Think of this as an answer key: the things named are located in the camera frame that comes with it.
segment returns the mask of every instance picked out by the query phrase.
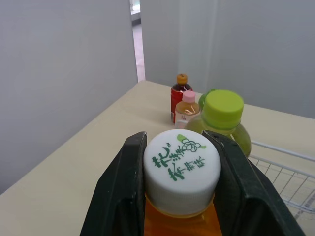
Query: beige table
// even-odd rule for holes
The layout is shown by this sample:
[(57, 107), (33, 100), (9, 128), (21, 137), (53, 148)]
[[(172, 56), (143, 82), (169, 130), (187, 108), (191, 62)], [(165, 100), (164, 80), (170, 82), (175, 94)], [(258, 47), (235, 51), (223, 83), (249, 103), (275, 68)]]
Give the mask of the beige table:
[[(246, 105), (242, 124), (253, 140), (315, 156), (313, 119)], [(172, 128), (170, 87), (138, 83), (0, 196), (0, 235), (78, 236), (96, 182), (125, 139), (147, 131), (150, 140)], [(292, 158), (277, 161), (315, 172)], [(308, 235), (313, 223), (302, 222)]]

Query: white wall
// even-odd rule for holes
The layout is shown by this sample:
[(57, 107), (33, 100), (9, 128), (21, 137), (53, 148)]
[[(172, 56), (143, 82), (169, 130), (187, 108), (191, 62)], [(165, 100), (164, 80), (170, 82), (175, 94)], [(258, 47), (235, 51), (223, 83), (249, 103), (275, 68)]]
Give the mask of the white wall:
[(147, 80), (171, 85), (186, 72), (196, 91), (230, 89), (248, 104), (315, 118), (314, 1), (164, 1), (141, 3)]
[(1, 193), (137, 77), (127, 0), (1, 1), (0, 32)]

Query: wire basket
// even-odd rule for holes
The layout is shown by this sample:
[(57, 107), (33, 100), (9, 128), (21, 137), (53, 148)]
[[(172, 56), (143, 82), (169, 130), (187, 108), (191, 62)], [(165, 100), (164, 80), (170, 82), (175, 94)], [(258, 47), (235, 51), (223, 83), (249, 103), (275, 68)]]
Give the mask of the wire basket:
[[(315, 158), (260, 142), (252, 144), (289, 154), (315, 163)], [(315, 176), (267, 159), (250, 155), (249, 160), (272, 182), (295, 219), (315, 220)]]

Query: green tea bottle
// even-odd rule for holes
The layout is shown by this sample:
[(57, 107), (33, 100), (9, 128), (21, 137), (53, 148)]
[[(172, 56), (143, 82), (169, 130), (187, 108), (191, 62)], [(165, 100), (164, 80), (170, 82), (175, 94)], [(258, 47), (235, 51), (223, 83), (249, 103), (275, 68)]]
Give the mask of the green tea bottle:
[(238, 94), (228, 90), (211, 91), (205, 98), (201, 114), (191, 119), (185, 129), (197, 133), (210, 130), (224, 134), (235, 140), (245, 156), (249, 157), (252, 149), (251, 139), (240, 124), (243, 108), (244, 101)]

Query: flower logo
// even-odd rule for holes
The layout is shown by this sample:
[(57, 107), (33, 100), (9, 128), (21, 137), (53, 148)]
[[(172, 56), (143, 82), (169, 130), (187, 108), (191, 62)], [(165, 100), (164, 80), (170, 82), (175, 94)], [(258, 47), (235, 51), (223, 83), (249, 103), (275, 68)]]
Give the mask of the flower logo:
[(194, 141), (189, 140), (188, 138), (186, 138), (182, 134), (177, 135), (177, 140), (182, 142), (182, 144), (183, 144), (183, 146), (181, 148), (182, 150), (196, 152), (198, 150), (198, 148), (205, 149), (207, 147), (207, 146), (202, 146), (200, 143), (196, 143)]

